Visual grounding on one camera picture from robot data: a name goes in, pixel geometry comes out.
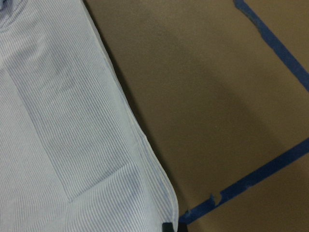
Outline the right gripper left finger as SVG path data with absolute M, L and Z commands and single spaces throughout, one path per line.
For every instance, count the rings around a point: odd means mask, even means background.
M 162 232 L 173 232 L 173 224 L 171 222 L 164 222 L 162 224 Z

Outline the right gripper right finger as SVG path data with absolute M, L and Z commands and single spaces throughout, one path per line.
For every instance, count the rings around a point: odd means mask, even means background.
M 179 223 L 177 232 L 188 232 L 187 225 L 185 223 Z

